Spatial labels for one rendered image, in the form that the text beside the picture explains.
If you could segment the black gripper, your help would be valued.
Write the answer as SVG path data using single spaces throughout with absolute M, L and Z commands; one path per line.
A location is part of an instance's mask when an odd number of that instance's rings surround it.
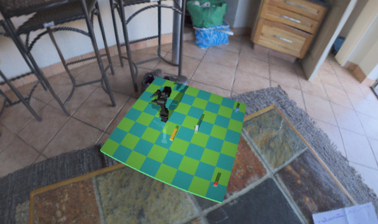
M 152 97 L 153 96 L 159 96 L 161 94 L 161 91 L 160 90 L 157 90 L 153 95 L 152 95 Z M 164 95 L 162 95 L 160 98 L 164 98 Z M 156 102 L 157 104 L 158 104 L 158 102 L 157 102 L 157 99 L 154 99 L 154 100 L 152 100 L 151 102 Z M 159 104 L 158 104 L 159 105 Z

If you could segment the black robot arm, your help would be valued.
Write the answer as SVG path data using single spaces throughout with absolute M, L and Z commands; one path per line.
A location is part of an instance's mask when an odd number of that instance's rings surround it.
M 170 97 L 171 94 L 171 87 L 164 87 L 164 91 L 161 92 L 161 94 L 158 96 L 157 102 L 159 105 L 161 105 L 161 112 L 160 112 L 160 117 L 162 117 L 162 122 L 168 121 L 168 109 L 165 107 L 167 97 Z M 162 95 L 164 95 L 164 98 L 160 98 Z

